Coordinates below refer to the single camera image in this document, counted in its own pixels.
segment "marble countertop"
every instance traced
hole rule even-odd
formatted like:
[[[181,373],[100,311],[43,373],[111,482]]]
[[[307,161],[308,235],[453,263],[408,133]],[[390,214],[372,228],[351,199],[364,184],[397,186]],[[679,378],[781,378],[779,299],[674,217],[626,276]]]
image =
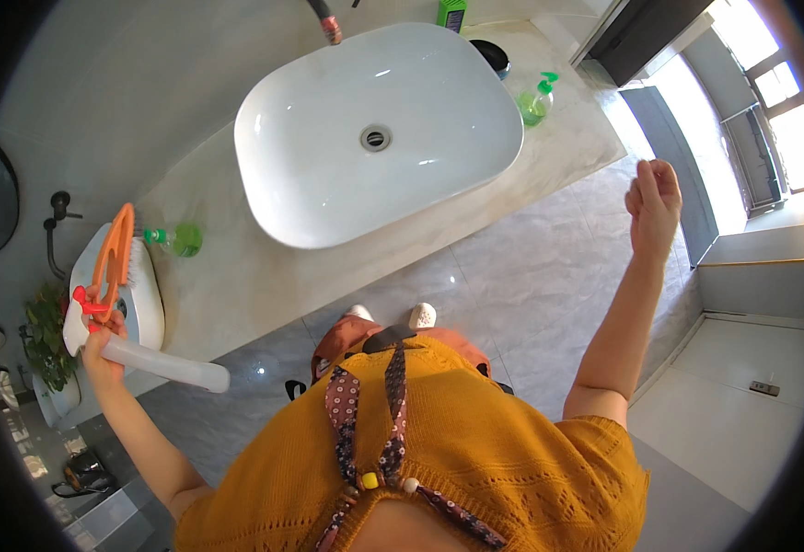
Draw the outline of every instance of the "marble countertop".
[[[165,307],[165,352],[212,360],[480,230],[623,157],[593,94],[530,22],[463,29],[509,54],[511,94],[559,75],[555,106],[526,129],[518,160],[495,180],[338,247],[300,250],[267,236],[244,197],[233,124],[179,161],[137,203],[149,224],[193,220],[190,259],[151,249]]]

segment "black bowl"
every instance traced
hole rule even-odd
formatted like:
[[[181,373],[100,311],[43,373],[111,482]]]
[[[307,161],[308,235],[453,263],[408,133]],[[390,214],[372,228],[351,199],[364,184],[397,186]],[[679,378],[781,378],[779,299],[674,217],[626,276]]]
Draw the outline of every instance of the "black bowl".
[[[505,79],[506,75],[509,74],[510,66],[506,52],[494,42],[488,42],[487,40],[470,40],[470,42],[475,46],[476,50],[481,52],[491,69],[500,77],[500,80]]]

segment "white vessel sink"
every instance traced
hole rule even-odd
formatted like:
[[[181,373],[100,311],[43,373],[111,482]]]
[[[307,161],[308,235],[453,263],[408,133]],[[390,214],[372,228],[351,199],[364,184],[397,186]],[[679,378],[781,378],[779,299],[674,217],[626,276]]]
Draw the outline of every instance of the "white vessel sink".
[[[523,136],[478,50],[427,23],[353,36],[280,67],[245,97],[234,126],[255,218],[304,249],[340,245],[495,178]]]

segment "yellow knit sweater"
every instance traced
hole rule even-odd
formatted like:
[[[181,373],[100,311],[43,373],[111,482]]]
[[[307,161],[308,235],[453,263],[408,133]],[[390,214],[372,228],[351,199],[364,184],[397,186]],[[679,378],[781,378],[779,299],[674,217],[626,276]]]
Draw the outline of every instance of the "yellow knit sweater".
[[[399,475],[439,489],[508,541],[504,550],[628,550],[644,522],[648,474],[625,429],[585,416],[553,424],[429,337],[405,341],[407,452]],[[359,351],[361,344],[351,351]],[[391,428],[383,372],[392,349],[341,361],[361,381],[355,458],[377,471]],[[322,378],[239,455],[218,490],[184,513],[179,552],[314,550],[345,487]],[[473,550],[486,548],[416,494],[363,493],[333,550],[346,550],[381,499],[418,505]]]

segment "red spray trigger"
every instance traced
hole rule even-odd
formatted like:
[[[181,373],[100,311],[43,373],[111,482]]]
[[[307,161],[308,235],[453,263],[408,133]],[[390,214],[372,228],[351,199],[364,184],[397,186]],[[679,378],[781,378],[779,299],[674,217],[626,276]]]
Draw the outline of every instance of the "red spray trigger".
[[[94,315],[96,313],[107,313],[110,310],[109,305],[98,305],[97,303],[90,303],[86,300],[86,288],[82,285],[77,285],[73,291],[74,300],[83,307],[84,315]]]

